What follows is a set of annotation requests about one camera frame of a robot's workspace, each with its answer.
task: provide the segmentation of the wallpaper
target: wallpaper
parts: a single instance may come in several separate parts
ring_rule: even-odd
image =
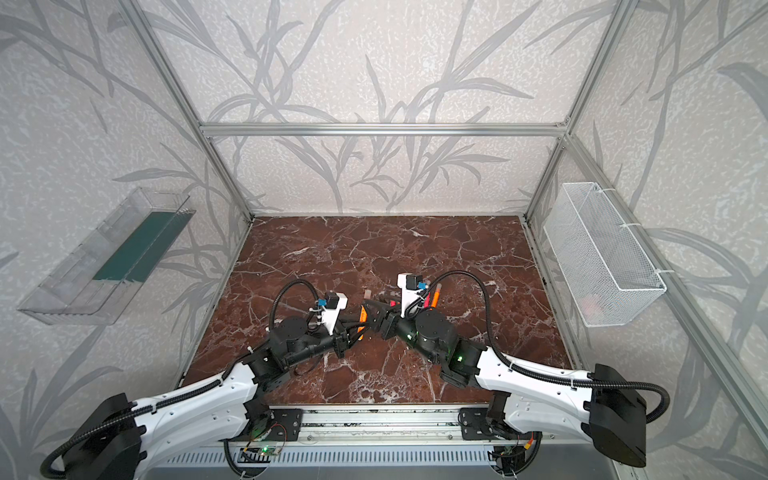
[[[614,0],[141,0],[203,121],[559,122]]]
[[[219,137],[260,214],[519,214],[551,137]]]
[[[0,478],[40,461],[104,398],[174,387],[244,216],[115,2],[0,2]],[[16,310],[135,187],[197,212],[112,326]]]
[[[647,426],[643,474],[651,480],[768,478],[768,458],[663,296],[626,326],[584,326],[543,230],[561,184],[579,181],[588,179],[566,152],[531,217],[531,228],[585,368],[603,363],[628,380],[657,383],[672,396],[670,409]],[[657,395],[641,394],[649,409],[658,403]]]
[[[768,393],[766,45],[764,0],[637,11],[577,133]]]

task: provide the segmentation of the clear plastic tray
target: clear plastic tray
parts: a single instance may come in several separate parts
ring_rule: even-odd
[[[18,307],[48,324],[111,325],[194,214],[137,188]]]

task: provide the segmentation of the metal base plate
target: metal base plate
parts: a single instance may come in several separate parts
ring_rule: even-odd
[[[458,411],[458,420],[462,424],[462,438],[464,440],[498,440],[491,433],[491,428],[485,422],[487,408],[466,408]]]
[[[272,412],[275,415],[275,421],[277,425],[285,427],[286,431],[275,426],[272,428],[272,432],[266,436],[263,440],[273,440],[276,442],[295,442],[299,439],[299,430],[301,430],[301,418],[304,415],[302,409],[274,409]]]

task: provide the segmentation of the white wire mesh basket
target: white wire mesh basket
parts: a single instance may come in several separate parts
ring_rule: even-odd
[[[626,325],[667,291],[594,182],[562,184],[544,232],[586,326]]]

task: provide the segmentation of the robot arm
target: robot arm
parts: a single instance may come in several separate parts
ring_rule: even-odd
[[[480,286],[490,346],[460,336],[443,313],[426,304],[434,295],[421,276],[401,273],[398,285],[410,304],[387,306],[367,300],[368,317],[384,339],[399,337],[430,362],[441,366],[440,378],[459,388],[480,387],[494,392],[486,422],[497,436],[515,439],[526,432],[561,433],[592,441],[613,460],[644,467],[645,425],[669,406],[669,394],[660,386],[628,382],[616,370],[597,364],[594,372],[543,366],[505,355],[495,345],[490,305],[482,281],[470,272],[455,270]],[[661,396],[658,407],[646,415],[646,402],[638,389]]]
[[[269,331],[267,341],[222,373],[173,392],[129,402],[124,393],[104,400],[72,438],[43,461],[46,478],[131,480],[199,445],[269,426],[261,401],[290,378],[290,370],[333,351],[343,358],[360,338],[356,321],[339,319],[341,293],[327,293],[311,309],[317,315],[290,316]],[[52,462],[62,457],[65,470]]]
[[[41,474],[69,480],[131,480],[168,458],[221,439],[229,457],[226,439],[256,425],[269,427],[271,412],[261,401],[264,393],[287,381],[290,369],[301,362],[330,351],[343,358],[366,330],[380,332],[384,339],[398,336],[439,364],[440,377],[454,386],[493,391],[485,417],[493,435],[515,439],[527,432],[537,432],[539,438],[541,431],[568,434],[591,439],[599,452],[619,462],[645,466],[645,424],[664,413],[667,392],[653,384],[627,382],[607,366],[597,365],[594,373],[554,369],[501,353],[490,331],[490,305],[482,282],[457,270],[439,276],[433,285],[454,273],[471,276],[481,287],[490,346],[461,337],[445,315],[426,306],[433,292],[420,276],[399,275],[400,305],[366,300],[365,323],[340,319],[347,298],[327,293],[310,309],[317,315],[314,324],[298,316],[276,326],[270,321],[273,328],[267,341],[249,349],[220,375],[136,402],[129,402],[124,393],[105,400],[71,439],[43,461]],[[316,296],[305,280],[294,280],[277,300],[296,283],[305,283]],[[645,414],[645,401],[636,389],[661,394],[662,402],[651,414]],[[59,456],[63,472],[52,468]]]

